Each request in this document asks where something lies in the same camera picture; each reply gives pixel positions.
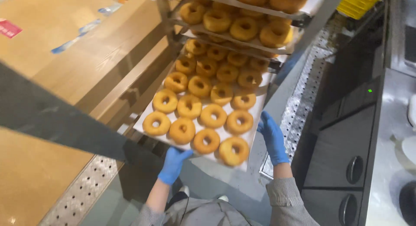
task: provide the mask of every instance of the yellow crate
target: yellow crate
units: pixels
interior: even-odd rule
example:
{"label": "yellow crate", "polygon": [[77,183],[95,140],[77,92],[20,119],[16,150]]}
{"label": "yellow crate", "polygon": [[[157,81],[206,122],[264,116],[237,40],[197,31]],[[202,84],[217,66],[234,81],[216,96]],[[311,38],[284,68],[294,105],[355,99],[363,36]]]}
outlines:
{"label": "yellow crate", "polygon": [[342,0],[336,9],[347,16],[359,20],[377,1],[378,0]]}

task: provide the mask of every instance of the white shoe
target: white shoe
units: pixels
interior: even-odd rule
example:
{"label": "white shoe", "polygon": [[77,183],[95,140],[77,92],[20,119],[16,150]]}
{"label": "white shoe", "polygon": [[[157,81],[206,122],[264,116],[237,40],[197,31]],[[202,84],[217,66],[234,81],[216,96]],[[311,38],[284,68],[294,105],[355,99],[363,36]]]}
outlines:
{"label": "white shoe", "polygon": [[189,197],[189,187],[184,185],[179,189],[180,192],[184,192]]}
{"label": "white shoe", "polygon": [[222,195],[222,196],[221,196],[221,197],[219,197],[218,199],[221,199],[221,200],[223,200],[223,201],[228,202],[228,197],[227,197],[227,196],[225,196],[225,195]]}

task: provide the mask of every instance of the gray floor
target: gray floor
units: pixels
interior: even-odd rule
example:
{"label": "gray floor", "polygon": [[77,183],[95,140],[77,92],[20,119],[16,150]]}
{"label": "gray floor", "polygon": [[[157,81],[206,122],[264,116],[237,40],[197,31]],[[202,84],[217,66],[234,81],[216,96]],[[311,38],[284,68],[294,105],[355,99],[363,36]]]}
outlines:
{"label": "gray floor", "polygon": [[[299,79],[304,59],[305,55],[265,107],[278,124],[286,102]],[[269,179],[259,174],[265,154],[263,137],[257,133],[247,172],[235,171],[197,157],[184,162],[180,181],[189,186],[191,197],[210,199],[225,194],[229,197],[230,203],[244,215],[262,225],[269,225],[271,207],[265,189]],[[125,165],[81,225],[129,225],[137,217],[141,206],[146,201],[158,172],[158,168],[145,164],[142,166]],[[178,185],[173,187],[174,191],[178,189]]]}

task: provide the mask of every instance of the hand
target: hand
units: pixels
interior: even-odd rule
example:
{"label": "hand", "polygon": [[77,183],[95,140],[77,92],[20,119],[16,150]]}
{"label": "hand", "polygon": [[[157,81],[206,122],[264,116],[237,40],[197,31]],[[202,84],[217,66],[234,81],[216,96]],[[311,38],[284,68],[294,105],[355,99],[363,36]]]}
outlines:
{"label": "hand", "polygon": [[165,163],[158,178],[167,185],[172,185],[179,177],[182,164],[185,159],[193,154],[193,150],[180,151],[173,146],[169,147],[166,153]]}
{"label": "hand", "polygon": [[257,131],[263,135],[273,166],[280,163],[289,163],[288,155],[285,152],[286,148],[284,147],[282,130],[280,130],[280,127],[269,113],[265,111],[261,113],[261,120]]}

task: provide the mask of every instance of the sticker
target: sticker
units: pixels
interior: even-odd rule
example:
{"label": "sticker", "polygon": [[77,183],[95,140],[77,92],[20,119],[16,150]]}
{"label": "sticker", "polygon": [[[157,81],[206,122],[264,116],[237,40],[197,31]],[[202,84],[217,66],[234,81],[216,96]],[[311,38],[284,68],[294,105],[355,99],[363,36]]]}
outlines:
{"label": "sticker", "polygon": [[21,31],[21,28],[12,24],[10,21],[0,18],[0,34],[3,34],[8,38],[13,38],[14,36],[18,35]]}

